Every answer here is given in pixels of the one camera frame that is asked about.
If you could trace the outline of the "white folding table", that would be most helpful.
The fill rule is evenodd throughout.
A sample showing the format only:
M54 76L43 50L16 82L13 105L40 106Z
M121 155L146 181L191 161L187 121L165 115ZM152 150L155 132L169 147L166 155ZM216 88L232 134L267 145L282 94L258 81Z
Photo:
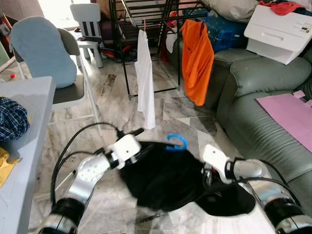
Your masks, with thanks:
M0 234L26 234L56 85L51 77L0 84L0 95L20 103L28 113L29 130L18 140L2 143L11 158L20 158L0 187Z

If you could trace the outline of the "orange shirt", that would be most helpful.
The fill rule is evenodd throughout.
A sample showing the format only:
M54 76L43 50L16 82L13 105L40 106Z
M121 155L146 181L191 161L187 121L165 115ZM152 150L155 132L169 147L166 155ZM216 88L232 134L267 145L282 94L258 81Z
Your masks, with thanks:
M184 91L195 105L203 106L215 57L209 31L204 22L188 19L181 27L181 35Z

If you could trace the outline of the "green leather sofa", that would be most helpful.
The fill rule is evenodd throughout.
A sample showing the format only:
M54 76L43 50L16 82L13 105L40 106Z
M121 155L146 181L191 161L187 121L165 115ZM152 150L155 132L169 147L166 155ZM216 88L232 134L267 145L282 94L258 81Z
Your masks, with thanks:
M274 165L301 202L312 209L312 153L259 105L258 98L302 91L311 96L312 51L289 64L245 49L216 54L205 106L243 158Z

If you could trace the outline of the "blue suitcase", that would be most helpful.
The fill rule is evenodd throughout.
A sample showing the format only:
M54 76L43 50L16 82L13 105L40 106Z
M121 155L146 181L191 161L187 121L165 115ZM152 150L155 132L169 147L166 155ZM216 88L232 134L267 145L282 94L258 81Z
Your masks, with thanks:
M215 11L206 14L204 20L214 53L230 49L247 47L248 38L244 36L247 23L228 20Z

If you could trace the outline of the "beige pillow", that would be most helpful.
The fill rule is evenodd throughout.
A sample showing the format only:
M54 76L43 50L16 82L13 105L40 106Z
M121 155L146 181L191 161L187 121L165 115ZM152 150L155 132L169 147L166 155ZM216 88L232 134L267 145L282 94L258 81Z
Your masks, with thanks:
M254 10L258 6L258 0L201 0L216 13L234 22L248 23Z

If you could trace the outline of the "blue plaid shirt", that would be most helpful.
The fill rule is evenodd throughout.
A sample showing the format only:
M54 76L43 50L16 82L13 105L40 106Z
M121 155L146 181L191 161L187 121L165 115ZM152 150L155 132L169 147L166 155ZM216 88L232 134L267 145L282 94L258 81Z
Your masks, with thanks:
M29 127L27 110L15 100L0 97L0 142L21 138Z

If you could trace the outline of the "yellow shirt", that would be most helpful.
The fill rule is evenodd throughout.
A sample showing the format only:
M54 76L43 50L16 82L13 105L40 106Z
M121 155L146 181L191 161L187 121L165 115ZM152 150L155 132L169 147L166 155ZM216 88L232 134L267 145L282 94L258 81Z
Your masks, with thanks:
M6 183L16 163L20 161L21 158L10 159L9 152L0 148L0 188Z

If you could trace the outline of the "white plastic kids chair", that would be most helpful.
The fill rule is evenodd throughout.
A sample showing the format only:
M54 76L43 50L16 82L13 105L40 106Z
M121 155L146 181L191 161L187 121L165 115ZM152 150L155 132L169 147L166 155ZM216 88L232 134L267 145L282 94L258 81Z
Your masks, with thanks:
M77 38L78 47L83 50L83 58L89 58L93 54L98 68L103 67L100 48L103 45L100 30L100 8L96 3L74 3L70 4L73 19L78 22L81 36Z

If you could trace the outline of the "white shirt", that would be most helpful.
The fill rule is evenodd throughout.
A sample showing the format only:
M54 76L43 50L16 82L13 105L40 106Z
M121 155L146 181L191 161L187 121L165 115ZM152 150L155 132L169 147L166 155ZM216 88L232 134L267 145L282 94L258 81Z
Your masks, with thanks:
M138 31L135 69L138 86L137 110L143 114L143 127L153 129L156 126L153 69L149 40L142 29Z

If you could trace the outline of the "blue plastic hanger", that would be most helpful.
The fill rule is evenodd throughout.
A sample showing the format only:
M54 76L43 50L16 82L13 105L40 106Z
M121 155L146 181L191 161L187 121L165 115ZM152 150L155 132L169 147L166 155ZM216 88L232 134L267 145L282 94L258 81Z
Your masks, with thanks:
M167 138L166 138L169 142L172 139L178 139L181 142L181 145L179 144L175 144L175 143L170 143L170 145L167 145L167 147L165 147L166 150L169 151L183 151L183 150L187 150L188 147L188 142L187 140L179 135L179 134L167 134Z

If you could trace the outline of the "grey folding chair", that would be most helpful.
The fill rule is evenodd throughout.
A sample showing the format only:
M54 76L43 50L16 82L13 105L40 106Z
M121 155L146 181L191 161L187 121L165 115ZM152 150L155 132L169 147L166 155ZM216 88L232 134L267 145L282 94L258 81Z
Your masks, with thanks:
M80 78L78 76L78 66L76 65L76 67L77 67L77 78L76 78L76 82L74 82L74 84L69 85L65 88L60 88L60 89L57 89L55 87L54 100L53 100L53 110L66 109L66 108L69 108L72 106L80 105L81 103L83 103L87 99L89 99L89 100L91 100L92 109L94 112L92 114L92 116L94 116L95 119L98 120L99 119L98 109L95 105L95 101L94 101L94 98L92 96L92 89L87 82L88 74L87 74L87 72L84 71L83 76Z

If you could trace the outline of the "red garment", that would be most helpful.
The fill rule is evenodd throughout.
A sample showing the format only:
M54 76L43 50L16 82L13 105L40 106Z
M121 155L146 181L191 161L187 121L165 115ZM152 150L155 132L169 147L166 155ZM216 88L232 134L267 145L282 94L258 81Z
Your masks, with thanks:
M269 7L275 14L280 16L285 16L288 13L309 15L308 10L304 6L289 0L274 0L272 2L264 2L263 0L260 0L259 5Z

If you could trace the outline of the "pink mat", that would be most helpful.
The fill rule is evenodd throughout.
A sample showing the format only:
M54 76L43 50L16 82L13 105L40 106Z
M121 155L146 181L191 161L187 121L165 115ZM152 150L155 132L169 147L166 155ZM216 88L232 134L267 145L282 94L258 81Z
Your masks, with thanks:
M312 102L301 100L303 91L260 97L256 101L285 131L312 151Z

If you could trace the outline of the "black garment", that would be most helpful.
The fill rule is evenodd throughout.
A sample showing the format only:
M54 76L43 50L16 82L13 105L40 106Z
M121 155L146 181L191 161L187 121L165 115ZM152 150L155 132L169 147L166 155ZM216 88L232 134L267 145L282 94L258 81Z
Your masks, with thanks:
M208 181L204 163L189 150L169 150L168 143L140 142L142 158L125 165L119 176L139 207L171 212L195 203L206 214L249 214L256 199L238 184Z

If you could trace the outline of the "black metal drying rack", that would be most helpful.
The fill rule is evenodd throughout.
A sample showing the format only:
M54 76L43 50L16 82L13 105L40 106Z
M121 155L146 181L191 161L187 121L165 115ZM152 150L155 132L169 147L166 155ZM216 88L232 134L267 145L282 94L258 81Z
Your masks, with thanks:
M154 42L150 55L154 61L161 59L165 53L166 37L176 35L174 49L177 49L176 68L177 84L181 89L181 25L187 19L204 18L210 8L201 0L109 0L111 13L111 30L113 38L114 58L122 64L125 78L127 98L136 95L131 92L131 83L127 75L127 65L137 60L132 48L137 45L138 31L142 27L142 19L146 20L146 34L150 42Z

